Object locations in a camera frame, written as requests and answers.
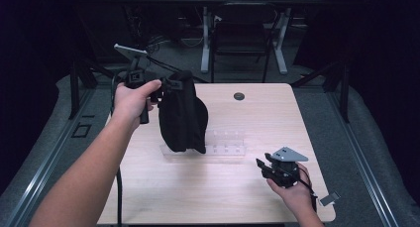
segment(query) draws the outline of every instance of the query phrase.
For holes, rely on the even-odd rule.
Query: dark background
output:
[[[309,29],[295,63],[320,69],[344,60],[351,66],[351,87],[364,99],[406,188],[420,203],[416,178],[420,171],[420,5],[418,0],[364,1],[370,6],[308,8]],[[156,18],[165,16],[170,22],[175,9],[154,11]],[[86,10],[93,13],[84,14]],[[100,33],[95,33],[115,31],[121,44],[138,43],[127,33],[124,10],[118,10],[57,7],[48,0],[1,0],[1,192],[52,114],[58,95],[55,83],[82,57],[94,61],[118,57],[99,46],[115,40],[102,42]],[[79,15],[93,21],[97,30],[84,30]],[[177,30],[160,32],[176,40]]]

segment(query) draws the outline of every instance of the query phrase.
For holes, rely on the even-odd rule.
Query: wrist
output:
[[[130,115],[127,115],[127,113],[114,112],[108,124],[111,126],[118,127],[118,129],[132,130],[134,122],[135,122],[135,119],[133,119]]]
[[[298,211],[294,211],[293,215],[296,217],[297,222],[302,227],[319,226],[319,224],[322,223],[312,206],[304,207]]]

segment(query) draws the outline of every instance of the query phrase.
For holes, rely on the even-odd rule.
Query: small round object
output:
[[[245,95],[242,92],[237,92],[237,93],[234,94],[234,98],[235,98],[235,100],[244,100]]]

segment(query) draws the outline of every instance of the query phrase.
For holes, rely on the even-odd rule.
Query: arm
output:
[[[138,89],[120,84],[108,124],[65,172],[38,207],[31,226],[94,226],[108,198],[146,98],[160,87],[151,81]]]
[[[309,179],[304,172],[306,171],[306,173],[309,173],[307,168],[301,164],[298,165],[302,169],[300,171],[302,180],[306,183],[309,183]],[[271,189],[283,199],[287,208],[289,208],[293,215],[296,217],[300,226],[324,226],[312,208],[309,189],[305,185],[303,185],[301,182],[298,182],[292,187],[283,188],[278,186],[272,179],[267,179],[266,182],[268,183],[269,187],[271,187]]]

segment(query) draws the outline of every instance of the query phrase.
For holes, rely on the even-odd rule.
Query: finger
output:
[[[154,106],[153,105],[148,105],[148,110],[149,111],[151,111],[151,110],[153,110],[154,109]]]
[[[158,105],[158,102],[152,102],[150,99],[148,99],[148,105],[150,106]]]
[[[302,164],[300,164],[300,163],[297,163],[297,165],[298,165],[298,166],[299,166],[299,168],[300,168],[300,171],[299,171],[299,173],[300,173],[300,178],[301,178],[303,181],[308,182],[308,181],[309,181],[309,171],[308,171],[308,169],[307,169],[304,165],[302,165]]]
[[[272,179],[268,178],[266,180],[266,183],[268,183],[269,187],[274,191],[275,193],[282,195],[284,192],[284,189],[277,185]]]
[[[161,81],[153,80],[136,89],[136,92],[138,92],[142,98],[146,99],[152,92],[158,90],[160,87]]]

